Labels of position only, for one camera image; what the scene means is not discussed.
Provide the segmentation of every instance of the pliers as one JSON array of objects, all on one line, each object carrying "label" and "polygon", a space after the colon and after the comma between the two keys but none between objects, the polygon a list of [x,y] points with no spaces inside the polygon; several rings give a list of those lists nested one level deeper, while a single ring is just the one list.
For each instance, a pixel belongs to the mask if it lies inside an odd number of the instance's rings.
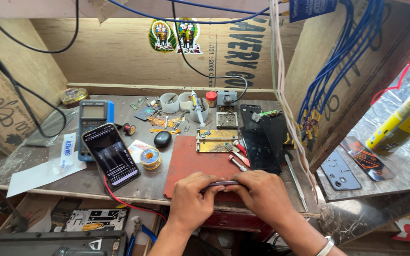
[{"label": "pliers", "polygon": [[153,242],[156,242],[156,239],[157,239],[157,237],[154,235],[153,232],[151,232],[150,229],[145,227],[144,224],[140,223],[139,219],[136,219],[134,223],[135,223],[134,232],[131,234],[131,239],[129,240],[128,252],[126,253],[126,256],[132,255],[132,250],[134,249],[134,244],[135,244],[135,235],[137,234],[137,231],[141,230],[143,233],[147,234]]}]

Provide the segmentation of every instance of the pink screwdriver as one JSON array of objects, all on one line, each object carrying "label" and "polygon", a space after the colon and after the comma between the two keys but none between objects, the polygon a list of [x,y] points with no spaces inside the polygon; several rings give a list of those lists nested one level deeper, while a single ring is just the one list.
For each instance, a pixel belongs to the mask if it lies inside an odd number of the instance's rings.
[{"label": "pink screwdriver", "polygon": [[246,169],[244,166],[242,166],[241,164],[239,164],[237,161],[235,161],[234,155],[230,155],[228,160],[234,162],[238,167],[240,167],[240,170],[242,170],[242,172],[248,171],[248,169]]}]

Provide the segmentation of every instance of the red wire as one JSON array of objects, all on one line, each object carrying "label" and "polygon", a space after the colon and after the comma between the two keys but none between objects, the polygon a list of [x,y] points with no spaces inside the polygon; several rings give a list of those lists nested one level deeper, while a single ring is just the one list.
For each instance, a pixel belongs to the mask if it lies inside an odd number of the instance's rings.
[{"label": "red wire", "polygon": [[387,91],[392,90],[392,89],[397,89],[397,90],[399,90],[400,87],[401,87],[401,84],[403,83],[403,78],[404,78],[404,76],[406,75],[406,73],[407,73],[407,71],[409,70],[409,68],[410,68],[410,61],[407,63],[407,66],[406,66],[406,67],[403,69],[403,71],[401,72],[401,74],[400,74],[400,79],[398,80],[398,84],[397,84],[396,86],[389,87],[389,88],[386,88],[386,89],[384,89],[384,90],[381,90],[381,91],[377,92],[377,93],[373,96],[373,99],[371,100],[371,104],[370,104],[370,105],[373,106],[373,104],[376,103],[376,102],[382,97],[382,95],[384,95],[384,93],[386,93]]},{"label": "red wire", "polygon": [[142,211],[146,211],[146,212],[151,212],[151,213],[157,214],[157,215],[161,216],[161,217],[165,220],[165,222],[167,222],[167,219],[166,219],[162,214],[160,214],[160,213],[158,213],[158,212],[150,211],[150,210],[146,210],[146,209],[142,209],[142,208],[139,208],[139,207],[136,207],[136,206],[133,206],[133,205],[130,205],[130,204],[128,204],[128,203],[125,203],[125,202],[121,201],[119,198],[117,198],[117,197],[112,193],[112,191],[111,191],[110,188],[108,187],[107,178],[105,177],[105,174],[103,174],[103,177],[104,177],[105,187],[106,187],[107,191],[112,195],[112,198],[113,198],[115,201],[117,201],[117,202],[119,202],[119,203],[122,203],[122,204],[125,205],[125,206],[134,208],[134,209],[138,209],[138,210],[142,210]]}]

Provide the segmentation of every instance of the white wire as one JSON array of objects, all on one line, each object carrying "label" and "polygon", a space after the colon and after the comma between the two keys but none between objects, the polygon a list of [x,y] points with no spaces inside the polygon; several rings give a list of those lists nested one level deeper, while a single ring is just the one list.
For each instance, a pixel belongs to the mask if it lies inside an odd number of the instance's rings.
[{"label": "white wire", "polygon": [[296,145],[296,153],[297,159],[300,161],[300,167],[302,171],[308,177],[312,190],[314,192],[316,201],[317,201],[317,191],[315,189],[315,179],[312,173],[309,170],[309,163],[306,158],[306,152],[303,147],[303,144],[300,142],[299,137],[297,136],[297,131],[295,129],[295,124],[293,123],[293,114],[292,110],[289,107],[287,99],[285,97],[284,89],[285,89],[285,63],[284,63],[284,54],[282,52],[282,43],[281,43],[281,34],[279,31],[279,4],[275,0],[269,0],[270,2],[270,18],[271,18],[271,26],[274,30],[275,38],[276,38],[276,56],[278,59],[278,80],[277,80],[277,94],[281,105],[284,108],[284,116],[286,118],[286,124],[289,130],[289,133],[293,137],[293,141]]}]

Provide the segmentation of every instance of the wrist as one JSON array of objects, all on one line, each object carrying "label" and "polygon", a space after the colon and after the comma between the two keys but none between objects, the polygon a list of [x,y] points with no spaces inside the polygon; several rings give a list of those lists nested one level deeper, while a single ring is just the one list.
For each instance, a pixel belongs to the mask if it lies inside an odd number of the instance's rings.
[{"label": "wrist", "polygon": [[288,214],[283,214],[282,218],[276,219],[273,223],[269,223],[270,226],[278,233],[287,233],[291,230],[299,228],[305,221],[305,218],[297,211],[293,211]]},{"label": "wrist", "polygon": [[162,230],[167,231],[168,234],[175,234],[176,236],[185,237],[187,239],[189,239],[189,237],[192,235],[192,232],[194,232],[194,230],[189,230],[184,225],[170,219],[167,220],[167,223],[165,224],[164,228],[162,228]]}]

